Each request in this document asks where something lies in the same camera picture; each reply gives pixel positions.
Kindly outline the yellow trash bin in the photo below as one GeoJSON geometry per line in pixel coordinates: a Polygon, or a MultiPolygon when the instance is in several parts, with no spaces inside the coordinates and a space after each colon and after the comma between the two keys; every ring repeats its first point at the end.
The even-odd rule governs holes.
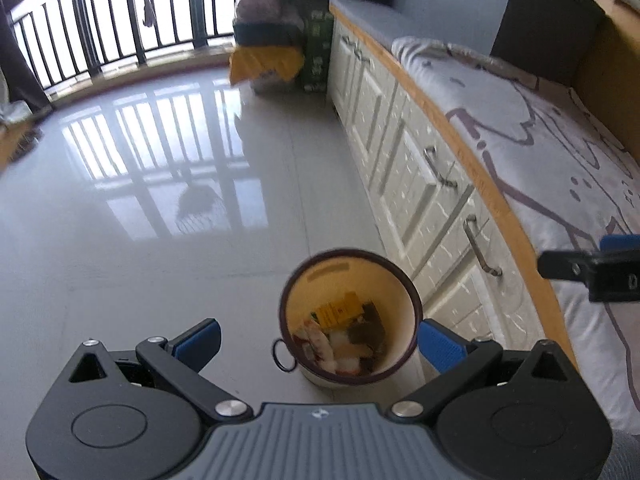
{"type": "Polygon", "coordinates": [[[286,281],[271,357],[319,387],[371,385],[409,361],[422,320],[416,286],[397,264],[363,249],[331,249],[286,281]]]}

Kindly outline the white drawer cabinet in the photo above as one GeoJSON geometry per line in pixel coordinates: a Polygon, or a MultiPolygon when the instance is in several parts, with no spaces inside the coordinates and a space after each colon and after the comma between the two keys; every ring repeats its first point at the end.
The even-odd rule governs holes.
{"type": "Polygon", "coordinates": [[[535,252],[490,175],[445,114],[381,40],[356,19],[360,0],[331,0],[328,97],[346,130],[386,254],[412,279],[423,311],[463,336],[528,349],[550,338],[570,350],[559,301],[537,273],[535,252]],[[423,149],[457,188],[434,178],[423,149]],[[472,225],[494,278],[478,265],[462,222],[472,225]]]}

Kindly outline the cartoon bear blanket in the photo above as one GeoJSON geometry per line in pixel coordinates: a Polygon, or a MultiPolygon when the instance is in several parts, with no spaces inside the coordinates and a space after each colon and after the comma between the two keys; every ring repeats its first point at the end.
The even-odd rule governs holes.
{"type": "MultiPolygon", "coordinates": [[[[469,48],[392,43],[400,65],[445,114],[544,250],[595,250],[639,232],[639,166],[571,89],[469,48]]],[[[582,377],[612,427],[639,433],[639,306],[597,304],[553,281],[582,377]]]]}

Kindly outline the yellow cloth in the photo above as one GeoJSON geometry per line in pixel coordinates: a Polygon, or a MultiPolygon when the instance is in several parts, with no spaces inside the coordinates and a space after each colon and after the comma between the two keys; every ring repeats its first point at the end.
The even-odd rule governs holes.
{"type": "Polygon", "coordinates": [[[298,47],[236,46],[229,58],[229,81],[232,86],[253,81],[265,74],[276,74],[280,80],[294,80],[305,64],[305,57],[298,47]]]}

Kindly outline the dark blue basket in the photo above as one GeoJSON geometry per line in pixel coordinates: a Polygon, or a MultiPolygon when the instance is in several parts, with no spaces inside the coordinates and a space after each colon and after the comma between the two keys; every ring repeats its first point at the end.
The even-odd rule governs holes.
{"type": "Polygon", "coordinates": [[[305,29],[291,23],[236,22],[233,32],[241,47],[298,47],[304,42],[305,29]]]}

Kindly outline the green carton box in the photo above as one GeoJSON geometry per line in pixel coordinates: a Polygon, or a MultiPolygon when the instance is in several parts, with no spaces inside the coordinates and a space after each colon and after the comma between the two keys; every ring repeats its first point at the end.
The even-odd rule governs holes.
{"type": "Polygon", "coordinates": [[[326,92],[332,48],[334,17],[314,10],[305,20],[305,63],[299,80],[306,92],[326,92]]]}

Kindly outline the black balcony railing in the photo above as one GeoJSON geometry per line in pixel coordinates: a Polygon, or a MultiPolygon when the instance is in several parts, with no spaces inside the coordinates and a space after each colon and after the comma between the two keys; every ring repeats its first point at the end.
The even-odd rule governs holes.
{"type": "Polygon", "coordinates": [[[122,67],[228,44],[236,0],[1,0],[27,66],[55,91],[122,67]]]}

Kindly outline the purple stuffed cushion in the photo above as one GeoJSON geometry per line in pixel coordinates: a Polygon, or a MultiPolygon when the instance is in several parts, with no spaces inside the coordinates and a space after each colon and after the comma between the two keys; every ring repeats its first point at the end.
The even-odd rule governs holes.
{"type": "Polygon", "coordinates": [[[235,23],[277,23],[285,17],[285,0],[236,0],[235,23]]]}

